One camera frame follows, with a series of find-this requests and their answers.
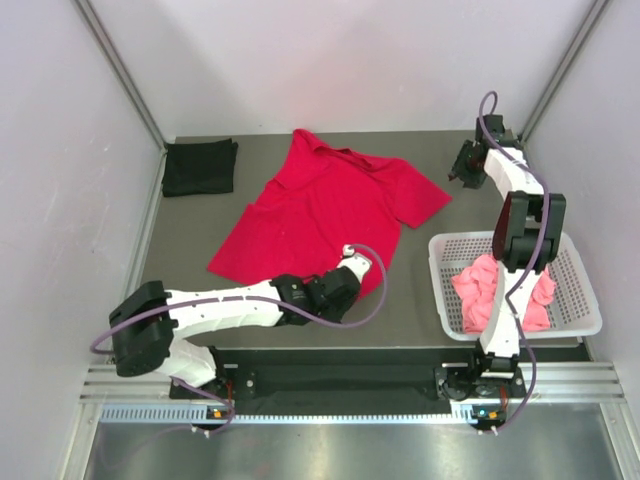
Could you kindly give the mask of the red polo t shirt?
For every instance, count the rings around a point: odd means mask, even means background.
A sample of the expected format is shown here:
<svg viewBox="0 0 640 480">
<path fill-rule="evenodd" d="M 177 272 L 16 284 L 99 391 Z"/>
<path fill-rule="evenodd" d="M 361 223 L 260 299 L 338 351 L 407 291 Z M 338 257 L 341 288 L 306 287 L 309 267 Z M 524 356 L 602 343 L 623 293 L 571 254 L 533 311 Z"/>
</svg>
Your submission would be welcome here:
<svg viewBox="0 0 640 480">
<path fill-rule="evenodd" d="M 346 245 L 373 249 L 390 268 L 402 228 L 416 229 L 451 202 L 401 158 L 334 148 L 297 129 L 285 162 L 250 203 L 208 264 L 240 284 L 281 274 L 323 274 Z"/>
</svg>

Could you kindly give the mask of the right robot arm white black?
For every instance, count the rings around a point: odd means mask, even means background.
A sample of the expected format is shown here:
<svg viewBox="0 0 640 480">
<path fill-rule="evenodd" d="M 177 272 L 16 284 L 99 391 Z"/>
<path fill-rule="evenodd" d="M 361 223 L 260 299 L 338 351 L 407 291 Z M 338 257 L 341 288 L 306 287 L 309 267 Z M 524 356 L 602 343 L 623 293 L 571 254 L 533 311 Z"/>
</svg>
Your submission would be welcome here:
<svg viewBox="0 0 640 480">
<path fill-rule="evenodd" d="M 488 325 L 468 367 L 447 378 L 488 396 L 522 388 L 519 369 L 522 322 L 535 286 L 557 256 L 566 199 L 552 194 L 529 168 L 519 142 L 497 114 L 480 114 L 475 139 L 463 144 L 449 173 L 466 188 L 491 179 L 503 198 L 492 238 L 497 285 Z"/>
</svg>

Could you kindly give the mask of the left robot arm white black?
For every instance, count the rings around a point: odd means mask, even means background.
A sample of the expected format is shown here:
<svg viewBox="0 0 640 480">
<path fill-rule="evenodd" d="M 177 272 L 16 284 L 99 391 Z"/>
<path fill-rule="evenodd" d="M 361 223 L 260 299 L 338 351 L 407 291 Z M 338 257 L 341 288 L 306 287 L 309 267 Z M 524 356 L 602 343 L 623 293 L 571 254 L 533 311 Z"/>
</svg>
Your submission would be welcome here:
<svg viewBox="0 0 640 480">
<path fill-rule="evenodd" d="M 216 396 L 226 387 L 227 374 L 212 348 L 198 347 L 192 338 L 244 327 L 338 327 L 371 267 L 369 258 L 348 249 L 334 269 L 307 278 L 283 274 L 246 287 L 200 292 L 147 282 L 109 316 L 116 372 L 123 378 L 157 372 Z"/>
</svg>

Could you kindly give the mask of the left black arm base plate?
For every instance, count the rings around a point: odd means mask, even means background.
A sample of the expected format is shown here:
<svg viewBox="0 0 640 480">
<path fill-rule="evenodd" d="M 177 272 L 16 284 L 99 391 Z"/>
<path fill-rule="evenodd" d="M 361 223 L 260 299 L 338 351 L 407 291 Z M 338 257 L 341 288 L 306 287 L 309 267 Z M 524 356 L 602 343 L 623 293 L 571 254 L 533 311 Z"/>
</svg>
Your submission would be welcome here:
<svg viewBox="0 0 640 480">
<path fill-rule="evenodd" d="M 208 394 L 235 401 L 256 398 L 257 387 L 258 379 L 255 369 L 226 365 L 223 374 L 200 386 L 199 389 Z M 172 382 L 169 398 L 172 400 L 201 400 L 206 399 L 206 396 Z"/>
</svg>

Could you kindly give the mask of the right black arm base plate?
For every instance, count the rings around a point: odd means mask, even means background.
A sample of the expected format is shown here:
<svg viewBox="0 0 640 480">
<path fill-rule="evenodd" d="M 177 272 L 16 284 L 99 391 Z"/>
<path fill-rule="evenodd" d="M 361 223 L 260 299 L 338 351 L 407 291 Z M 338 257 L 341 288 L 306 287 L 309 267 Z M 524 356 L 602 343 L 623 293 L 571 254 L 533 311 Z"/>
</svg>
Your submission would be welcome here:
<svg viewBox="0 0 640 480">
<path fill-rule="evenodd" d="M 526 385 L 522 371 L 477 373 L 468 366 L 441 366 L 434 370 L 438 396 L 451 401 L 523 398 Z"/>
</svg>

